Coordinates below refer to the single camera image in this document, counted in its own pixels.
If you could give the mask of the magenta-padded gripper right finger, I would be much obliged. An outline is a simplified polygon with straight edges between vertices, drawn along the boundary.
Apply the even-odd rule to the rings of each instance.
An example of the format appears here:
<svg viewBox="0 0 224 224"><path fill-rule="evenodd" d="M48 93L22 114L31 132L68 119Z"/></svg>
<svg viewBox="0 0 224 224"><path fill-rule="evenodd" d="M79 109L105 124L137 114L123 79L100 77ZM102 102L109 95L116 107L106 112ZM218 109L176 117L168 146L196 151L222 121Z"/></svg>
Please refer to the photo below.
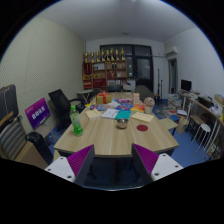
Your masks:
<svg viewBox="0 0 224 224"><path fill-rule="evenodd" d="M182 166L168 154L157 154L137 144L132 144L132 156L146 184L182 169Z"/></svg>

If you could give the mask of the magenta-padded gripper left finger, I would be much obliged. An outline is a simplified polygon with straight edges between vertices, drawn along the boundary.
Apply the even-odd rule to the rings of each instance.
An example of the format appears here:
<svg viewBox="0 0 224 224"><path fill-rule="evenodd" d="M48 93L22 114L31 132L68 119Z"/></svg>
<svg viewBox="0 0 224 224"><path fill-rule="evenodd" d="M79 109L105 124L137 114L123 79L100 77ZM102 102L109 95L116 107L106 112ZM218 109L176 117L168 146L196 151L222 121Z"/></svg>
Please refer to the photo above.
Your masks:
<svg viewBox="0 0 224 224"><path fill-rule="evenodd" d="M68 157L60 156L46 168L46 171L82 186L94 156L94 145L90 145Z"/></svg>

